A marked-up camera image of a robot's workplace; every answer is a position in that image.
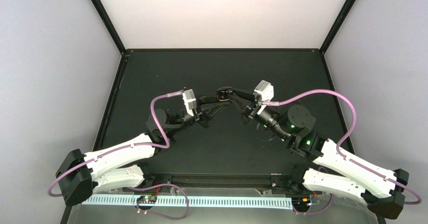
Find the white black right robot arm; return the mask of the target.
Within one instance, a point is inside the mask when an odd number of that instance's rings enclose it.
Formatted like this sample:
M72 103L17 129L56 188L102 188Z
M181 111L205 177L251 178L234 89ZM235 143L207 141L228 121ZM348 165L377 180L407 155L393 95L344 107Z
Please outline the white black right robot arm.
M385 219L397 219L406 203L403 194L409 173L403 169L388 170L370 163L342 148L340 142L317 133L315 117L293 97L285 101L288 109L275 111L272 85L243 93L228 89L220 97L231 101L247 121L257 121L275 136L287 141L288 149L309 162L326 167L332 174L312 168L287 179L294 193L304 189L322 191L352 199Z

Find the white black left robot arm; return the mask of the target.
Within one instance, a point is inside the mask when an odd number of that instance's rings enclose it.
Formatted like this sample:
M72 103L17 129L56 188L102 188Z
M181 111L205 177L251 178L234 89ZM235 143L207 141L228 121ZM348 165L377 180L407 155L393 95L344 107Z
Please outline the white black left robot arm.
M158 100L175 96L183 98L183 112L171 115L154 107ZM173 135L180 130L194 124L208 127L208 122L229 103L218 96L195 97L191 90L155 97L150 103L145 132L106 149L87 153L80 149L70 151L48 187L48 196L62 197L67 206L75 206L99 192L137 188L146 179L137 161L170 148Z

